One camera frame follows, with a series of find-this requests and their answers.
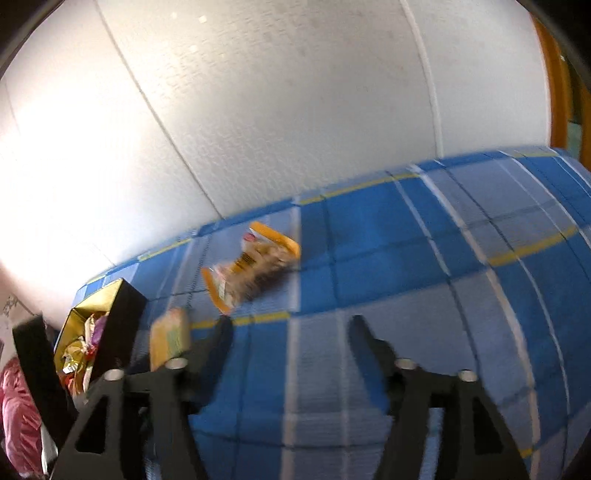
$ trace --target wall seam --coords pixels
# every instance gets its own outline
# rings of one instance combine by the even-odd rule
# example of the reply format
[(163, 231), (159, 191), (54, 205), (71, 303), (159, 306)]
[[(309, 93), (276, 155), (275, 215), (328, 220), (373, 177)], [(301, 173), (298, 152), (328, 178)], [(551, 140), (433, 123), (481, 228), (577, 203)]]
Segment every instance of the wall seam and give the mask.
[(148, 99), (148, 96), (145, 94), (143, 88), (140, 86), (138, 79), (135, 77), (134, 73), (131, 70), (131, 67), (129, 66), (129, 63), (127, 62), (127, 60), (125, 59), (125, 56), (123, 55), (123, 52), (119, 48), (118, 43), (115, 41), (115, 36), (113, 35), (113, 32), (111, 31), (111, 28), (110, 28), (109, 24), (107, 23), (107, 20), (106, 20), (105, 16), (103, 15), (102, 10), (100, 9), (98, 0), (92, 0), (92, 2), (95, 5), (96, 11), (100, 17), (100, 21), (103, 24), (103, 27), (105, 28), (105, 31), (106, 31), (107, 35), (109, 36), (109, 39), (111, 40), (111, 43), (113, 44), (113, 47), (115, 48), (115, 51), (117, 52), (117, 55), (121, 59), (121, 62), (123, 62), (123, 65), (125, 66), (125, 69), (127, 70), (127, 73), (129, 74), (129, 76), (131, 78), (131, 81), (134, 83), (139, 94), (143, 98), (146, 106), (148, 107), (148, 110), (150, 110), (150, 113), (152, 114), (152, 117), (154, 117), (154, 120), (156, 120), (156, 123), (158, 124), (158, 126), (160, 127), (160, 130), (162, 131), (162, 133), (164, 134), (164, 136), (168, 140), (168, 143), (171, 145), (171, 147), (173, 148), (177, 157), (180, 159), (180, 161), (183, 163), (183, 165), (185, 166), (185, 168), (187, 169), (189, 174), (192, 176), (195, 183), (197, 183), (197, 185), (199, 186), (199, 189), (203, 192), (204, 197), (211, 204), (211, 206), (212, 206), (213, 210), (216, 212), (217, 216), (220, 219), (223, 218), (222, 214), (219, 212), (216, 205), (213, 203), (212, 198), (208, 195), (208, 193), (205, 191), (205, 188), (203, 188), (203, 185), (201, 184), (201, 182), (197, 178), (197, 174), (190, 167), (189, 163), (183, 157), (182, 153), (180, 152), (180, 150), (178, 149), (178, 147), (174, 143), (172, 136), (170, 135), (169, 131), (164, 126), (164, 123), (162, 122), (162, 120), (158, 116), (158, 114), (156, 113), (156, 110), (154, 110), (154, 107), (150, 103), (150, 100)]
[(418, 27), (416, 18), (414, 17), (413, 11), (408, 4), (408, 0), (400, 0), (400, 5), (404, 11), (404, 16), (407, 19), (410, 30), (413, 33), (414, 42), (417, 46), (418, 57), (421, 60), (421, 66), (423, 67), (423, 74), (425, 75), (425, 81), (427, 82), (427, 90), (429, 92), (429, 103), (431, 104), (431, 114), (433, 116), (433, 134), (435, 137), (435, 152), (438, 158), (443, 158), (443, 133), (441, 131), (441, 113), (439, 111), (439, 102), (437, 101), (437, 91), (435, 88), (435, 79), (433, 77), (433, 71), (431, 69), (431, 63), (429, 62), (429, 56), (427, 54), (427, 47), (423, 41), (421, 30)]

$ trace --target table surface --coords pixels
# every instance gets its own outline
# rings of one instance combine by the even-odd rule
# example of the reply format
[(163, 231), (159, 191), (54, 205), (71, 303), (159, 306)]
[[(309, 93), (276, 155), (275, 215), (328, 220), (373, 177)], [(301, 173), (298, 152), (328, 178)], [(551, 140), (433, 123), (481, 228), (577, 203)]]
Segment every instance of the table surface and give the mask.
[[(236, 258), (257, 219), (298, 241), (302, 258), (232, 315), (215, 400), (191, 418), (212, 480), (372, 478), (390, 419), (353, 361), (353, 314), (427, 370), (476, 371), (532, 478), (559, 478), (591, 427), (591, 175), (567, 155), (477, 153), (307, 192), (159, 245), (74, 304), (125, 278), (149, 300), (134, 357), (171, 307), (186, 307), (202, 338), (218, 312), (199, 269)], [(432, 410), (423, 479), (440, 417)]]

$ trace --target white wall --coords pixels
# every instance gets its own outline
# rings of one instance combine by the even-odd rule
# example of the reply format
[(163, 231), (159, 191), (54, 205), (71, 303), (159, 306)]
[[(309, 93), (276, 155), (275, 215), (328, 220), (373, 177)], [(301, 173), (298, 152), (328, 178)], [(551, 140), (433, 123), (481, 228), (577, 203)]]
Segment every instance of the white wall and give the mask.
[(548, 122), (515, 0), (66, 0), (0, 81), (0, 261), (60, 324), (183, 230)]

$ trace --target yellow stripe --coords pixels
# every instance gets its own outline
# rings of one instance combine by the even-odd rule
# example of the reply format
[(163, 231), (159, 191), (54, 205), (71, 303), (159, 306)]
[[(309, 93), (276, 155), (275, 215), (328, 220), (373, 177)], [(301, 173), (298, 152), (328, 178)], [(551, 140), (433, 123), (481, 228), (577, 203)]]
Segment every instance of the yellow stripe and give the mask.
[(98, 277), (95, 277), (91, 280), (89, 280), (88, 282), (86, 282), (86, 285), (90, 285), (91, 283), (94, 283), (97, 280), (100, 280), (101, 278), (105, 278), (107, 276), (106, 273), (103, 273), (102, 275), (99, 275)]
[(309, 205), (310, 203), (321, 202), (324, 199), (322, 195), (318, 195), (316, 197), (312, 197), (311, 199), (302, 200), (300, 205)]
[(170, 244), (169, 246), (164, 247), (164, 248), (161, 248), (160, 250), (155, 251), (153, 253), (142, 254), (142, 255), (138, 256), (138, 260), (140, 262), (143, 262), (144, 260), (148, 260), (148, 259), (150, 259), (152, 257), (155, 257), (156, 255), (163, 254), (164, 252), (167, 252), (168, 250), (172, 250), (173, 248), (177, 248), (180, 245), (184, 245), (186, 243), (189, 243), (191, 240), (192, 240), (191, 238), (186, 238), (185, 240), (179, 240), (178, 242), (175, 242), (173, 244)]
[(525, 450), (520, 450), (519, 453), (521, 454), (521, 458), (527, 458), (531, 456), (532, 453), (534, 453), (534, 449), (526, 448)]
[(406, 180), (406, 179), (417, 179), (418, 175), (416, 173), (408, 172), (408, 173), (401, 173), (399, 175), (394, 175), (392, 177), (393, 180)]
[(491, 264), (491, 267), (502, 267), (503, 265), (508, 265), (517, 261), (518, 258), (527, 257), (529, 255), (541, 252), (542, 250), (546, 250), (547, 248), (553, 247), (554, 245), (558, 245), (565, 238), (573, 236), (578, 231), (579, 230), (577, 227), (573, 225), (563, 232), (555, 233), (554, 235), (544, 238), (543, 240), (540, 240), (534, 244), (519, 247), (514, 251), (492, 257), (489, 259), (489, 263)]
[(358, 183), (357, 185), (353, 185), (351, 187), (345, 187), (344, 189), (335, 190), (330, 193), (326, 193), (324, 196), (326, 198), (336, 197), (338, 195), (343, 195), (345, 193), (355, 192), (356, 190), (366, 189), (368, 187), (373, 187), (374, 185), (380, 185), (381, 183), (387, 183), (389, 181), (393, 181), (392, 177), (382, 177), (376, 180), (365, 181), (363, 183)]
[[(270, 323), (270, 322), (280, 322), (282, 320), (288, 320), (290, 318), (289, 312), (273, 312), (273, 313), (265, 313), (262, 315), (255, 315), (254, 317), (237, 317), (232, 319), (232, 323), (236, 327), (242, 327), (244, 325), (248, 325), (249, 323)], [(213, 328), (217, 320), (204, 320), (202, 322), (196, 322), (191, 324), (191, 328), (193, 330), (205, 330), (208, 328)]]
[(532, 151), (532, 152), (513, 152), (511, 154), (511, 156), (513, 158), (521, 158), (521, 157), (529, 157), (529, 158), (535, 158), (535, 157), (555, 157), (557, 154), (553, 153), (553, 152), (546, 152), (546, 151)]
[(269, 322), (280, 322), (281, 320), (288, 320), (290, 318), (289, 312), (275, 312), (266, 313), (263, 315), (255, 315), (255, 323), (269, 323)]
[(345, 187), (339, 190), (335, 190), (333, 192), (328, 192), (324, 195), (317, 195), (316, 197), (312, 197), (310, 199), (302, 200), (300, 205), (309, 205), (311, 203), (321, 202), (324, 199), (329, 199), (332, 197), (337, 197), (338, 195), (343, 195), (345, 193), (356, 192), (357, 190), (366, 189), (368, 187), (373, 187), (374, 185), (380, 185), (381, 183), (388, 183), (389, 181), (394, 180), (405, 180), (405, 179), (415, 179), (418, 175), (416, 173), (401, 173), (399, 175), (388, 176), (388, 177), (381, 177), (380, 179), (369, 180), (363, 183), (358, 183), (357, 185), (353, 185), (350, 187)]

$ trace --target candy wrapper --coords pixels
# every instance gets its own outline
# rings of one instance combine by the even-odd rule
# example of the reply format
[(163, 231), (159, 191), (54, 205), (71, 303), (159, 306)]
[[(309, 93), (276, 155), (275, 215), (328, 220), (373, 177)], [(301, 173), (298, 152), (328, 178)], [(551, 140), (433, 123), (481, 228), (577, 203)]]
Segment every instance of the candy wrapper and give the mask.
[(300, 246), (260, 222), (242, 237), (242, 255), (232, 263), (202, 268), (213, 304), (223, 313), (252, 300), (281, 271), (300, 259)]
[(96, 348), (84, 341), (84, 337), (74, 340), (64, 350), (64, 368), (62, 384), (68, 388), (71, 395), (80, 395), (84, 388), (84, 377), (88, 364), (92, 364)]

